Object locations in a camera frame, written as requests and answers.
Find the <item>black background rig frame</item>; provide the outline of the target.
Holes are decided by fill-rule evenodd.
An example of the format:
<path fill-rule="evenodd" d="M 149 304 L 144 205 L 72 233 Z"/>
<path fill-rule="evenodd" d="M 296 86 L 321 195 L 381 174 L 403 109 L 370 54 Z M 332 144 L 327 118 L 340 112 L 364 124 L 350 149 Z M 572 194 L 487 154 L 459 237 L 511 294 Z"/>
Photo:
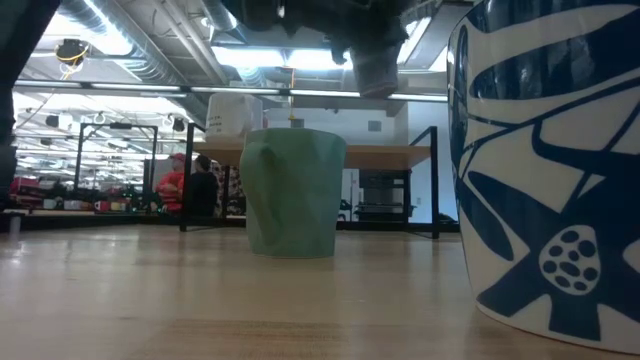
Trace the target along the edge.
<path fill-rule="evenodd" d="M 88 141 L 92 137 L 92 134 L 85 135 L 85 129 L 87 127 L 91 127 L 94 131 L 97 131 L 97 130 L 101 130 L 104 127 L 104 124 L 97 124 L 97 123 L 81 123 L 80 124 L 77 151 L 76 151 L 76 165 L 75 165 L 75 173 L 74 173 L 74 180 L 73 180 L 73 190 L 72 190 L 72 193 L 74 195 L 80 195 L 81 161 L 82 161 L 82 155 L 83 155 L 84 142 Z M 157 154 L 159 128 L 155 125 L 136 125 L 136 124 L 125 123 L 125 122 L 110 123 L 107 125 L 107 127 L 111 130 L 117 130 L 117 131 L 139 129 L 142 131 L 143 134 L 145 134 L 144 132 L 145 129 L 150 129 L 153 132 L 153 137 L 151 140 L 152 147 L 151 147 L 150 165 L 147 171 L 143 173 L 142 193 L 144 198 L 148 198 L 152 192 L 151 180 L 155 175 L 155 160 L 156 160 L 156 154 Z"/>

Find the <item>green faceted mug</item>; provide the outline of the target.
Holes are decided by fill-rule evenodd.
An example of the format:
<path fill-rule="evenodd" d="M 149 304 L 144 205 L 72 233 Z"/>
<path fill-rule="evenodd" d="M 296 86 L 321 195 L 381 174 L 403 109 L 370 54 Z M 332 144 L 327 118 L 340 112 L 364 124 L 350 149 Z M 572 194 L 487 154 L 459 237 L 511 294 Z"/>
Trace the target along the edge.
<path fill-rule="evenodd" d="M 334 255 L 346 150 L 342 137 L 312 129 L 270 128 L 247 135 L 239 174 L 253 254 Z"/>

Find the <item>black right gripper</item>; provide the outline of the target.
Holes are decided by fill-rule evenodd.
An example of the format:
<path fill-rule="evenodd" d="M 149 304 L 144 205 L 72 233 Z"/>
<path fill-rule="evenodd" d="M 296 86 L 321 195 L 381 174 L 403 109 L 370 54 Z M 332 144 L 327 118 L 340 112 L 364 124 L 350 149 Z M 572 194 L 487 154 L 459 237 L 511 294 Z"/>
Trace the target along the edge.
<path fill-rule="evenodd" d="M 302 26 L 328 37 L 335 64 L 347 62 L 354 49 L 401 45 L 407 32 L 401 14 L 412 0 L 284 0 L 282 24 Z"/>

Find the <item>long ceiling light bar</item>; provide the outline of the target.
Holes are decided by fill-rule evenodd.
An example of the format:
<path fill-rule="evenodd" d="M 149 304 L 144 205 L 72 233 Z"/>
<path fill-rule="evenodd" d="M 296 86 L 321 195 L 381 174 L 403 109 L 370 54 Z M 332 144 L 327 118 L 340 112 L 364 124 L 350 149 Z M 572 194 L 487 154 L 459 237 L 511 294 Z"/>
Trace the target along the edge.
<path fill-rule="evenodd" d="M 15 82 L 17 88 L 33 89 L 64 89 L 64 90 L 99 90 L 121 91 L 157 94 L 214 94 L 214 93 L 239 93 L 259 96 L 293 96 L 293 97 L 328 97 L 362 99 L 358 92 L 334 91 L 334 90 L 308 90 L 289 88 L 250 88 L 229 86 L 191 86 L 191 85 L 157 85 L 157 84 L 130 84 L 130 83 L 106 83 L 85 81 L 57 81 L 40 79 L 18 79 Z"/>

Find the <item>person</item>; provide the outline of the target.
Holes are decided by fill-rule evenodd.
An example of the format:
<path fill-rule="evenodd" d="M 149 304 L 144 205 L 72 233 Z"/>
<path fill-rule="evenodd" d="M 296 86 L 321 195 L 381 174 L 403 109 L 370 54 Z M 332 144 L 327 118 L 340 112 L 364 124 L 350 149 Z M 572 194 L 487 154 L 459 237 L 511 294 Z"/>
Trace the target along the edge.
<path fill-rule="evenodd" d="M 218 199 L 218 180 L 212 172 L 211 160 L 199 155 L 193 162 L 195 172 L 190 176 L 186 195 L 191 216 L 213 217 Z"/>
<path fill-rule="evenodd" d="M 169 156 L 169 160 L 171 170 L 160 179 L 155 191 L 162 201 L 164 212 L 177 214 L 182 210 L 186 156 L 183 153 L 175 153 Z"/>

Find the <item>black background cart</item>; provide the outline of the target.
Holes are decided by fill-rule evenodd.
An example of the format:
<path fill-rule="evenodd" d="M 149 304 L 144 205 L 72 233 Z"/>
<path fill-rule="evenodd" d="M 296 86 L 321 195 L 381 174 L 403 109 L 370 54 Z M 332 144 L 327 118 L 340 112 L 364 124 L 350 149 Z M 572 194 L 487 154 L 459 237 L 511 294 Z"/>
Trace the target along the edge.
<path fill-rule="evenodd" d="M 408 223 L 414 209 L 410 175 L 410 170 L 360 170 L 358 220 Z"/>

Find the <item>wooden shelf rack black frame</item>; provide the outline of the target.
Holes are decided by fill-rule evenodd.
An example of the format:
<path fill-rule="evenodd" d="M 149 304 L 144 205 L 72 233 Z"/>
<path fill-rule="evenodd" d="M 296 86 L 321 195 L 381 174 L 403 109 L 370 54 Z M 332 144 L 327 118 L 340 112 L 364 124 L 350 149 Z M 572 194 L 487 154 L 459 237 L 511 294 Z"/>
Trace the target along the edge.
<path fill-rule="evenodd" d="M 201 127 L 195 123 L 187 126 L 185 144 L 185 176 L 184 188 L 190 187 L 189 175 L 192 170 L 194 154 L 201 154 L 212 160 L 218 161 L 225 170 L 229 167 L 237 167 L 243 152 L 241 144 L 215 145 L 207 142 L 197 142 L 195 131 Z M 347 147 L 345 166 L 349 169 L 359 170 L 389 170 L 402 171 L 403 180 L 403 214 L 408 216 L 410 195 L 411 170 L 419 163 L 428 160 L 430 162 L 430 196 L 431 196 L 431 221 L 429 223 L 412 223 L 405 219 L 401 222 L 340 222 L 339 230 L 352 231 L 400 231 L 407 233 L 423 233 L 431 239 L 440 237 L 443 226 L 440 222 L 439 209 L 439 170 L 438 170 L 438 135 L 437 128 L 431 126 L 423 131 L 418 138 L 428 138 L 428 146 L 420 146 L 413 141 L 407 146 L 401 145 L 350 145 Z"/>

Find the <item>white mug small black text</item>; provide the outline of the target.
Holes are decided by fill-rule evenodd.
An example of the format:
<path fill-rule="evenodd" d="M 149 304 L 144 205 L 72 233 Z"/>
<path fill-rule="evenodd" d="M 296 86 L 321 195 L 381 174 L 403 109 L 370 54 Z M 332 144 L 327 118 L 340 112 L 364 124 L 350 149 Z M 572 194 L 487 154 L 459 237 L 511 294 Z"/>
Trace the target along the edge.
<path fill-rule="evenodd" d="M 209 97 L 205 141 L 242 145 L 253 130 L 263 128 L 263 103 L 248 94 L 216 93 Z"/>

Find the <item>red storage crate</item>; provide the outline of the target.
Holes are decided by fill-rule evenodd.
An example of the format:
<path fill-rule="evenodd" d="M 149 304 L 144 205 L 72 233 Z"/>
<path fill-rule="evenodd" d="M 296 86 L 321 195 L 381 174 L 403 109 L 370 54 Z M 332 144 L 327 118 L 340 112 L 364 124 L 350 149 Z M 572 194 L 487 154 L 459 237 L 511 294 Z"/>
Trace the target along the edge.
<path fill-rule="evenodd" d="M 12 207 L 33 207 L 42 203 L 43 195 L 36 179 L 16 177 L 9 189 Z"/>

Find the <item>white mug blue floral pattern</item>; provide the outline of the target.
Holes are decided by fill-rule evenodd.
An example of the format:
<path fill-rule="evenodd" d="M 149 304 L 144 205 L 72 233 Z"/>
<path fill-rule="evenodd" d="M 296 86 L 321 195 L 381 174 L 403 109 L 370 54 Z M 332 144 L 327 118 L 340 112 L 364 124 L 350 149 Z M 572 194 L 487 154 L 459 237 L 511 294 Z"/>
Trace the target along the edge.
<path fill-rule="evenodd" d="M 479 310 L 640 355 L 640 0 L 480 0 L 447 78 Z"/>

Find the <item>floral patterned cloth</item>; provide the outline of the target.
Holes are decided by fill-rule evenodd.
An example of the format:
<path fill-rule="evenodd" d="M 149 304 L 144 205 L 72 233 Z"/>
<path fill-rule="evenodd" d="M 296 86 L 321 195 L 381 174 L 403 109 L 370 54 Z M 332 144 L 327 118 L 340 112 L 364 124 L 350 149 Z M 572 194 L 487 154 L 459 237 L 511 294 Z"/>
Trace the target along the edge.
<path fill-rule="evenodd" d="M 220 218 L 223 210 L 226 210 L 228 217 L 244 217 L 246 215 L 246 197 L 239 169 L 234 166 L 221 166 L 214 162 L 213 174 L 219 185 L 215 217 Z"/>

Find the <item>silver ventilation duct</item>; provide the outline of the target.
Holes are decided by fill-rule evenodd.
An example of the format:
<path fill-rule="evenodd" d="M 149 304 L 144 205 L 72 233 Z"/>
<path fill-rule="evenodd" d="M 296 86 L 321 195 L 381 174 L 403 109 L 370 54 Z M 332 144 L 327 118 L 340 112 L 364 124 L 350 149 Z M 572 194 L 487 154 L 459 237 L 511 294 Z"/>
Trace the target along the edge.
<path fill-rule="evenodd" d="M 115 56 L 145 84 L 186 85 L 187 79 L 115 0 L 61 0 L 58 14 L 79 25 L 93 48 Z"/>

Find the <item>lavender ceramic mug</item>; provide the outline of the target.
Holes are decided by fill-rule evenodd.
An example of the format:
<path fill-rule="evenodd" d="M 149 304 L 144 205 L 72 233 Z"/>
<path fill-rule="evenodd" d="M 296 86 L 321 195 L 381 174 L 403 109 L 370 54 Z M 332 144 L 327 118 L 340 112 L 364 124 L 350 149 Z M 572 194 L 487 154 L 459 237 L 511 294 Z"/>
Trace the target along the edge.
<path fill-rule="evenodd" d="M 357 91 L 362 97 L 383 99 L 398 88 L 400 46 L 350 50 Z"/>

